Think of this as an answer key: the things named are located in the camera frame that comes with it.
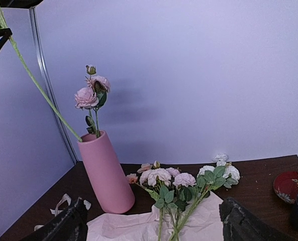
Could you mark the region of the orange flower stem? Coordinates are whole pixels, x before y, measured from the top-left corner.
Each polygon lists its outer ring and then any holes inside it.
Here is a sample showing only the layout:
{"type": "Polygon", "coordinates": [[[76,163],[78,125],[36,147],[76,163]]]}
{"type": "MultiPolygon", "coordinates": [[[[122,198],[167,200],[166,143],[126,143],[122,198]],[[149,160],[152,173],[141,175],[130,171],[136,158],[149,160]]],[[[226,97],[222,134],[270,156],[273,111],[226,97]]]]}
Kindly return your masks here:
{"type": "MultiPolygon", "coordinates": [[[[6,21],[6,18],[4,16],[4,13],[2,11],[2,8],[3,8],[3,6],[1,6],[1,4],[0,4],[0,29],[5,29],[5,28],[9,28],[9,27],[7,25],[7,21],[6,21]]],[[[38,88],[38,90],[40,91],[40,93],[43,95],[44,99],[47,101],[47,103],[49,104],[49,106],[51,107],[51,109],[56,113],[56,115],[65,124],[65,126],[68,128],[68,130],[76,137],[76,139],[79,142],[81,142],[82,141],[81,137],[73,130],[73,128],[64,119],[64,117],[61,115],[61,113],[59,112],[59,110],[51,102],[50,98],[47,96],[46,92],[41,87],[41,85],[39,84],[39,82],[36,80],[35,76],[33,75],[33,73],[31,72],[31,70],[27,66],[26,62],[24,61],[24,58],[23,58],[22,54],[20,53],[20,51],[18,49],[18,46],[17,46],[17,43],[14,40],[14,38],[12,37],[12,35],[10,36],[10,38],[7,41],[9,41],[10,44],[12,45],[14,51],[16,52],[19,60],[21,61],[24,69],[26,70],[27,74],[29,75],[29,77],[31,78],[31,80],[33,81],[33,83],[36,85],[36,87],[38,88]]]]}

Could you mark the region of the pink peony flower stem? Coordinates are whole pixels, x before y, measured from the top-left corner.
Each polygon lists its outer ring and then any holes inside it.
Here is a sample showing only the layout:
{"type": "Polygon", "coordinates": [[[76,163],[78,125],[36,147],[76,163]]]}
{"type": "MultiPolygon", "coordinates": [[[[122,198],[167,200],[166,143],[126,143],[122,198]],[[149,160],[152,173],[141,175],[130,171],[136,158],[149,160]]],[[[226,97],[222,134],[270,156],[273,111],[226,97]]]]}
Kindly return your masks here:
{"type": "Polygon", "coordinates": [[[74,95],[75,107],[88,111],[88,115],[85,117],[86,129],[89,134],[98,138],[101,136],[98,111],[107,101],[108,93],[111,91],[111,83],[107,78],[97,75],[96,67],[93,65],[86,65],[86,73],[86,87],[74,95]]]}

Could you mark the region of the artificial flower bouquet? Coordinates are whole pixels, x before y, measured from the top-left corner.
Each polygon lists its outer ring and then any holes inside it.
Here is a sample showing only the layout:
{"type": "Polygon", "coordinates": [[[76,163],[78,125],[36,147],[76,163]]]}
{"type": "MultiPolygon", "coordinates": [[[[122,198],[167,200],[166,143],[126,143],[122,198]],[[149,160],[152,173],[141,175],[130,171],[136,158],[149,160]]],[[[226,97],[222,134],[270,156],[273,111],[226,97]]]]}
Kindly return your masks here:
{"type": "Polygon", "coordinates": [[[179,240],[179,233],[189,217],[212,191],[239,183],[240,172],[228,161],[228,155],[217,154],[214,161],[214,166],[204,165],[196,176],[178,168],[163,168],[157,161],[143,164],[136,173],[126,176],[129,184],[141,187],[155,201],[154,205],[159,209],[159,240],[165,214],[169,215],[173,227],[169,239],[179,240]]]}

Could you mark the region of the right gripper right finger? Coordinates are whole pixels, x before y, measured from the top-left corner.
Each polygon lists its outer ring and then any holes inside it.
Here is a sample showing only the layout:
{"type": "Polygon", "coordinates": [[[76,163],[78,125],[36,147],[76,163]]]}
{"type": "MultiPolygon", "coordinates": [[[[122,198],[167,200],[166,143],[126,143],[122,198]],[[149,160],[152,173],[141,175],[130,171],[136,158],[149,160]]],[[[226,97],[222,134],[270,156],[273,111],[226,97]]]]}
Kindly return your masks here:
{"type": "Polygon", "coordinates": [[[226,198],[219,205],[219,214],[224,241],[292,240],[291,236],[262,222],[232,197],[226,198]]]}

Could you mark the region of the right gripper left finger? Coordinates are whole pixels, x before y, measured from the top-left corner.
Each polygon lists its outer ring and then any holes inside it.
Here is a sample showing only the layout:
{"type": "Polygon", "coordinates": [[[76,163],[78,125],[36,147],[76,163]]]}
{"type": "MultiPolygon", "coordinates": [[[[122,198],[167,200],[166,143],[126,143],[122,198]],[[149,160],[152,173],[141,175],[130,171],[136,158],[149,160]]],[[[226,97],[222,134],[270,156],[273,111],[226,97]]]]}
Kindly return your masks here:
{"type": "Polygon", "coordinates": [[[21,241],[84,241],[88,232],[87,215],[84,200],[78,198],[46,225],[22,238],[21,241]]]}

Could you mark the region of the cream ribbon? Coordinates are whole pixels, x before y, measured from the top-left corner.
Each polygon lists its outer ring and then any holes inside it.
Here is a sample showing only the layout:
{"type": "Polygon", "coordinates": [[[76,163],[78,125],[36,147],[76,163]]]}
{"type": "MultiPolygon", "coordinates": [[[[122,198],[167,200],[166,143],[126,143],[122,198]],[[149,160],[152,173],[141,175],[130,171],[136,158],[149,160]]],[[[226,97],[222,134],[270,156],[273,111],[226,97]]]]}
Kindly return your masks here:
{"type": "MultiPolygon", "coordinates": [[[[54,215],[54,216],[57,216],[60,213],[62,213],[64,211],[64,208],[63,208],[64,203],[66,203],[67,206],[70,206],[70,204],[72,203],[72,199],[67,193],[65,193],[62,196],[61,200],[56,204],[54,209],[50,209],[51,214],[54,215]]],[[[79,210],[79,212],[80,212],[81,220],[86,222],[87,221],[87,212],[91,208],[91,203],[84,199],[83,200],[83,206],[84,206],[84,208],[79,210]]]]}

